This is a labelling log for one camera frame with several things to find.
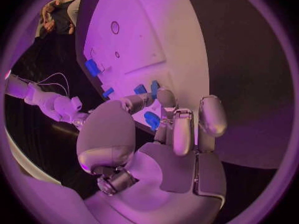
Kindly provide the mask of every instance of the blue plastic piece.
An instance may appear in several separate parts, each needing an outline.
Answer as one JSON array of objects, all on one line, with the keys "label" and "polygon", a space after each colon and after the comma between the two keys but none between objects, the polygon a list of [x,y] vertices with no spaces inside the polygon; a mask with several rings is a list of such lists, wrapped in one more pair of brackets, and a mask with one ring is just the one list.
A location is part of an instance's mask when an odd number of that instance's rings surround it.
[{"label": "blue plastic piece", "polygon": [[103,93],[103,96],[104,96],[105,98],[107,98],[108,95],[110,95],[112,92],[114,92],[114,90],[113,90],[113,88],[110,88],[110,89],[108,89],[107,91],[105,91],[105,92]]},{"label": "blue plastic piece", "polygon": [[142,84],[136,86],[134,91],[135,91],[136,95],[147,93],[147,90],[146,90],[145,86],[142,85]]},{"label": "blue plastic piece", "polygon": [[150,128],[155,131],[160,124],[160,118],[158,115],[154,114],[153,112],[145,112],[144,114],[146,122],[150,125]]},{"label": "blue plastic piece", "polygon": [[85,66],[88,69],[89,73],[95,77],[97,76],[99,73],[101,73],[101,71],[98,69],[97,67],[97,63],[95,63],[95,61],[93,59],[90,59],[88,61],[85,62]]},{"label": "blue plastic piece", "polygon": [[160,88],[158,81],[152,81],[150,88],[151,88],[152,98],[154,100],[157,99],[157,92],[158,92],[158,89]]}]

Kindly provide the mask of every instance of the circular hole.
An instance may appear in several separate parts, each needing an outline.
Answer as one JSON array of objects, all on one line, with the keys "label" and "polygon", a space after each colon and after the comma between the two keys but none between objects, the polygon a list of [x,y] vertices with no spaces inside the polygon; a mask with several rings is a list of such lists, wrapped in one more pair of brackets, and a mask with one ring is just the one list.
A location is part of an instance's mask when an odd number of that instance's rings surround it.
[{"label": "circular hole", "polygon": [[113,21],[111,23],[111,31],[113,32],[113,34],[118,34],[120,31],[120,26],[116,21]]}]

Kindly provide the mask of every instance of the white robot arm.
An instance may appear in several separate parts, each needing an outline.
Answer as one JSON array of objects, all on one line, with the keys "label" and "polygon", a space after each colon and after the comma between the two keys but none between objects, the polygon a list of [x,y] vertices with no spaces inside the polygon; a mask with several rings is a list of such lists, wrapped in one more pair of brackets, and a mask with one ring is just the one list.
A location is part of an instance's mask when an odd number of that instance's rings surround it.
[{"label": "white robot arm", "polygon": [[78,97],[70,99],[54,92],[44,92],[38,84],[26,83],[13,74],[7,78],[5,93],[24,99],[29,105],[39,106],[46,116],[55,121],[72,123],[79,130],[88,116],[79,112],[82,103]]}]

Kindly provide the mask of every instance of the blue block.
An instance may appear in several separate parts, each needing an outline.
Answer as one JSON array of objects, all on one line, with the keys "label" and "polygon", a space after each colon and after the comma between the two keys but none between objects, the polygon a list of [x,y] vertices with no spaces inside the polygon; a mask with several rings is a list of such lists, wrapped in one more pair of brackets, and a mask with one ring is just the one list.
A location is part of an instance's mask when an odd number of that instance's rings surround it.
[{"label": "blue block", "polygon": [[105,98],[107,98],[108,95],[110,95],[112,92],[114,92],[114,90],[113,90],[113,88],[110,88],[110,89],[108,89],[107,91],[105,91],[105,92],[103,93],[103,96],[104,96]]},{"label": "blue block", "polygon": [[152,130],[156,130],[159,127],[160,118],[158,115],[148,111],[145,112],[144,117]]},{"label": "blue block", "polygon": [[152,81],[150,88],[151,88],[152,98],[157,99],[157,92],[158,92],[158,89],[160,88],[158,81]]},{"label": "blue block", "polygon": [[85,62],[85,66],[88,69],[89,73],[95,77],[97,76],[99,73],[101,73],[101,71],[98,69],[97,67],[97,63],[95,63],[95,61],[93,59],[90,59],[88,61]]},{"label": "blue block", "polygon": [[147,93],[146,88],[142,84],[136,86],[136,88],[134,89],[134,91],[135,91],[136,95]]}]

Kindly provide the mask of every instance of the blue tab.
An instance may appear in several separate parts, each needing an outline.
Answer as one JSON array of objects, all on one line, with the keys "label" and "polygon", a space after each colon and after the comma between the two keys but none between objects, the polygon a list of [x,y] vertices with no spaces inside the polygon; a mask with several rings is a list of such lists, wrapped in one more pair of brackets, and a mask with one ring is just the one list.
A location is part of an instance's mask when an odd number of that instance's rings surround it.
[{"label": "blue tab", "polygon": [[107,98],[108,95],[110,95],[112,92],[114,92],[114,90],[113,90],[113,88],[110,88],[110,89],[108,89],[107,91],[105,91],[105,92],[103,93],[103,96],[104,96],[105,98]]},{"label": "blue tab", "polygon": [[152,130],[156,130],[159,127],[160,118],[158,115],[148,111],[145,112],[144,117]]},{"label": "blue tab", "polygon": [[134,91],[135,91],[136,95],[147,93],[147,90],[146,90],[145,86],[142,85],[142,84],[136,86]]},{"label": "blue tab", "polygon": [[98,69],[97,67],[97,63],[95,63],[95,61],[93,59],[90,59],[88,61],[85,62],[85,66],[88,69],[89,73],[95,77],[97,76],[99,73],[101,73],[101,71]]},{"label": "blue tab", "polygon": [[158,92],[158,89],[160,88],[158,81],[152,81],[150,88],[151,88],[152,98],[157,99],[157,92]]}]

